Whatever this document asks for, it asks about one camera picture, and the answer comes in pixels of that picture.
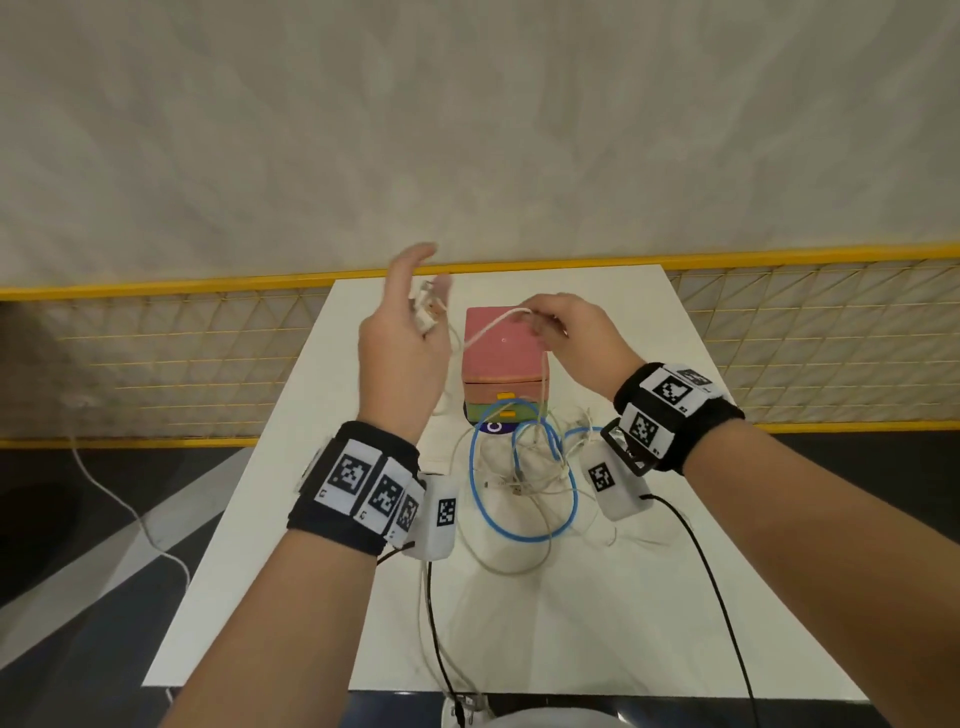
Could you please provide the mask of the person's left forearm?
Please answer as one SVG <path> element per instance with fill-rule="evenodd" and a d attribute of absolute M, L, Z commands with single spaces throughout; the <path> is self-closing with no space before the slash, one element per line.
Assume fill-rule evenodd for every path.
<path fill-rule="evenodd" d="M 377 561 L 288 531 L 160 728 L 337 728 Z"/>

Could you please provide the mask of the person's left hand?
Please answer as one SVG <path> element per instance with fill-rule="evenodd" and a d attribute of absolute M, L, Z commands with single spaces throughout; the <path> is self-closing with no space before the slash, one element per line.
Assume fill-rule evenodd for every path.
<path fill-rule="evenodd" d="M 416 445 L 446 390 L 450 330 L 420 333 L 409 295 L 415 271 L 437 252 L 421 242 L 387 270 L 381 301 L 359 327 L 358 421 Z"/>

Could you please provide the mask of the person's white clothing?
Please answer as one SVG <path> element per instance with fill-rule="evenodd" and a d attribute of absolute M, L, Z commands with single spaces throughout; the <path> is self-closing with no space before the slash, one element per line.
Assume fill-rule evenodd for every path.
<path fill-rule="evenodd" d="M 585 708 L 530 708 L 494 716 L 486 699 L 457 695 L 443 701 L 439 728 L 634 728 L 618 715 Z"/>

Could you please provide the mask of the pink multicolour drawer box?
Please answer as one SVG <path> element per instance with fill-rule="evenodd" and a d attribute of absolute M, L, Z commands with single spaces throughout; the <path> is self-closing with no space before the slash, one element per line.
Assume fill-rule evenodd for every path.
<path fill-rule="evenodd" d="M 511 433 L 546 416 L 546 349 L 509 306 L 470 307 L 464 315 L 463 414 L 483 433 Z"/>

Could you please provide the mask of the person's right forearm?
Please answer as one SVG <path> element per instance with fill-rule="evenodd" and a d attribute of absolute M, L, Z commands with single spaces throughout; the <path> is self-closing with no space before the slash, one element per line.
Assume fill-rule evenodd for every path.
<path fill-rule="evenodd" d="M 742 419 L 684 477 L 893 728 L 960 726 L 960 544 Z"/>

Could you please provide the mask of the black marker wristband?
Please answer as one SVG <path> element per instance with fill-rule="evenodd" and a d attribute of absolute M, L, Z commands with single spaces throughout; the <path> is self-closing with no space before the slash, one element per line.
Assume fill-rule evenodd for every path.
<path fill-rule="evenodd" d="M 350 420 L 304 470 L 286 527 L 379 556 L 407 546 L 425 498 L 414 443 Z"/>
<path fill-rule="evenodd" d="M 617 418 L 602 430 L 612 452 L 635 476 L 656 470 L 685 474 L 694 448 L 744 412 L 722 388 L 685 365 L 649 362 L 613 398 Z"/>

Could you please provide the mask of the person's right hand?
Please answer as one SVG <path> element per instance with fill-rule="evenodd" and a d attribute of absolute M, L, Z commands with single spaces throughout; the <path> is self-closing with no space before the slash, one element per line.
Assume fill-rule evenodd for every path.
<path fill-rule="evenodd" d="M 541 339 L 570 378 L 613 402 L 618 391 L 646 361 L 621 336 L 600 306 L 572 297 L 567 339 Z"/>

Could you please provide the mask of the yellow mesh fence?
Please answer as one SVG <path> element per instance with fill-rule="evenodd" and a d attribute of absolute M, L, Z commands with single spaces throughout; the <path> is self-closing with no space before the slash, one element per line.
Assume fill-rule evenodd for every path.
<path fill-rule="evenodd" d="M 960 429 L 960 242 L 424 272 L 647 264 L 768 431 Z M 0 286 L 0 449 L 250 447 L 333 285 L 381 275 Z"/>

